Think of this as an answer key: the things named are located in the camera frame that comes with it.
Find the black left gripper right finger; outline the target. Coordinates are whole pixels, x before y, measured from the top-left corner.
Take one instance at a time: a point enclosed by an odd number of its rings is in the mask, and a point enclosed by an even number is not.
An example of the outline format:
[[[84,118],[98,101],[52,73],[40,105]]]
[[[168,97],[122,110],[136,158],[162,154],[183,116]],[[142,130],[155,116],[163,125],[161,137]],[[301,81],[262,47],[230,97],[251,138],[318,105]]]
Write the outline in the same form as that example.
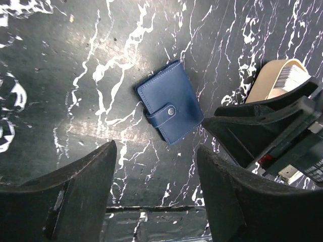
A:
[[[268,180],[203,145],[197,168],[213,241],[322,241],[322,190]]]

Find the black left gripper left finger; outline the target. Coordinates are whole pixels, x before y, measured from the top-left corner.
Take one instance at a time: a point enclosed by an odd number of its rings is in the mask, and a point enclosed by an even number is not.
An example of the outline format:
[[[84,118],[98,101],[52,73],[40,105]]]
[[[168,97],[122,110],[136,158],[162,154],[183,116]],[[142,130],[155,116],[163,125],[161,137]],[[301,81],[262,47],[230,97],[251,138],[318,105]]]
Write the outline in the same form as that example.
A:
[[[1,241],[99,241],[116,159],[110,141],[22,185],[2,185]]]

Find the stack of credit cards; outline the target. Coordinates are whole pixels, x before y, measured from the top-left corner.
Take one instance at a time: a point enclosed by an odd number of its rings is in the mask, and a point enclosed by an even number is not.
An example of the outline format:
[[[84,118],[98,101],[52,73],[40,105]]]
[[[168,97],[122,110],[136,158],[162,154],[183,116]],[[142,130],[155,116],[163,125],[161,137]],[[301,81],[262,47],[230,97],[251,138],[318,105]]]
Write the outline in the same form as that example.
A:
[[[297,65],[285,66],[278,75],[273,89],[270,91],[268,99],[286,94],[303,83],[309,78],[310,74]]]

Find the blue leather card holder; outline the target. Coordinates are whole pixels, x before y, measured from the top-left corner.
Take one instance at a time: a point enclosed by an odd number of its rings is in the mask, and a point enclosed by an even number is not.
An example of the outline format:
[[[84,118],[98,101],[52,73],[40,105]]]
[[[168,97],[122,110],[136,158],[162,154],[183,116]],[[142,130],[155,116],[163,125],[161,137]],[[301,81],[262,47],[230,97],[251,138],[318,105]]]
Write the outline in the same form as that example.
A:
[[[146,118],[169,144],[200,125],[204,116],[180,60],[163,67],[135,87],[146,109]]]

